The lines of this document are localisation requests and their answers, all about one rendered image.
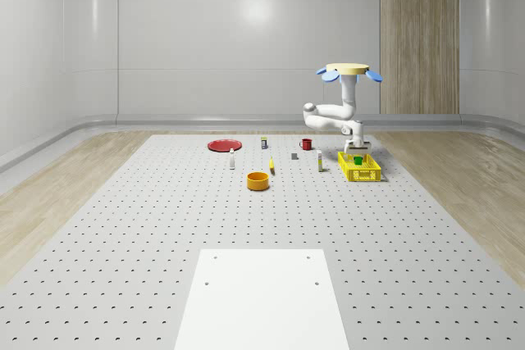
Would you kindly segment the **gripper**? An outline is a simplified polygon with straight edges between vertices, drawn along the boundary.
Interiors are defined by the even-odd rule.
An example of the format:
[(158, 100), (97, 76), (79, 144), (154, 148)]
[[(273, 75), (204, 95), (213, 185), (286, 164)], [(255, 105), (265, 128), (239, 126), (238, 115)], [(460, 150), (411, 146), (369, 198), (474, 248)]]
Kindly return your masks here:
[(372, 144), (370, 142), (363, 142), (360, 147), (356, 147), (352, 140), (347, 139), (345, 141), (344, 155), (347, 161), (353, 161), (354, 156), (365, 157), (370, 154), (372, 150)]

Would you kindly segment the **yellow basket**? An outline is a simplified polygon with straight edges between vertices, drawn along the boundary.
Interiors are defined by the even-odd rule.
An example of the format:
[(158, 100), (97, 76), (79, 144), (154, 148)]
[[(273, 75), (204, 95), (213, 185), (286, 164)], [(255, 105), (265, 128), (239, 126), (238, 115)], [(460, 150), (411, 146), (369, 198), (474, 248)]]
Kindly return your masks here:
[(344, 152), (338, 152), (338, 164), (348, 181), (380, 181), (381, 167), (370, 154), (363, 157), (363, 164), (356, 166), (354, 161), (347, 161)]

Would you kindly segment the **yellow bowl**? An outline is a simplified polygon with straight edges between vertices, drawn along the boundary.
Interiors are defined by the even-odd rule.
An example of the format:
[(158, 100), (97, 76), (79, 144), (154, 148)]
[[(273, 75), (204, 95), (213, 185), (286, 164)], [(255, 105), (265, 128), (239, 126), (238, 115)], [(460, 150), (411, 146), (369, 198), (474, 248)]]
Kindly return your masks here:
[(253, 191), (266, 190), (269, 187), (269, 175), (259, 171), (248, 173), (247, 187)]

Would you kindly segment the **red plate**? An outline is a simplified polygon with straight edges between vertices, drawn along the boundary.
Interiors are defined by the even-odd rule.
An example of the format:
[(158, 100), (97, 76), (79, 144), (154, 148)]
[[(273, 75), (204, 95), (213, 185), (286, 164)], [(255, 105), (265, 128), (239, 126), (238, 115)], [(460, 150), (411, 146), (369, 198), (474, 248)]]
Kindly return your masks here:
[(214, 152), (236, 151), (242, 148), (242, 143), (235, 139), (218, 139), (208, 143), (208, 149)]

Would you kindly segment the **white board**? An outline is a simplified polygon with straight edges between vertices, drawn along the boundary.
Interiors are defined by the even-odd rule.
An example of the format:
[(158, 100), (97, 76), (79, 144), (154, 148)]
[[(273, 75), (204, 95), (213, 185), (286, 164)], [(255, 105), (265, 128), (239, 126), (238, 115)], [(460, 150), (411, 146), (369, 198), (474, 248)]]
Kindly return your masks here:
[(349, 350), (321, 249), (204, 249), (175, 350)]

